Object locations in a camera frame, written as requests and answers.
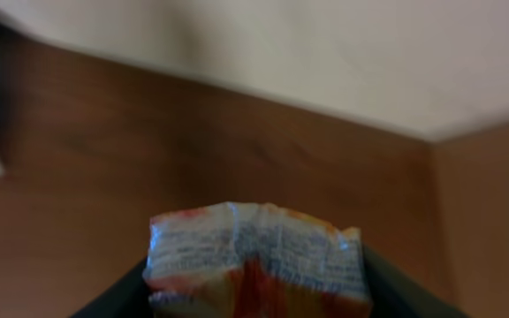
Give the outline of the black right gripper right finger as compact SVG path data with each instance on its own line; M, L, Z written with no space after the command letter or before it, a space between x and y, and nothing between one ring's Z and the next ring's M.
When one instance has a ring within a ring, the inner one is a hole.
M367 246L364 268L373 308L371 318L467 318L418 285Z

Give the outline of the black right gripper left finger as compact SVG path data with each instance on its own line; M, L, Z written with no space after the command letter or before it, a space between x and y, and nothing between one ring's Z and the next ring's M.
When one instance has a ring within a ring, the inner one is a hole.
M146 259L141 260L72 318L153 318L148 303L150 291L142 277L146 264Z

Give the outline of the small orange snack box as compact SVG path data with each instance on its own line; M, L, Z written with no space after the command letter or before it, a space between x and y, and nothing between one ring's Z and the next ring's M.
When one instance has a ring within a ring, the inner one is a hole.
M273 204L226 202L150 221L157 317L367 318L361 233Z

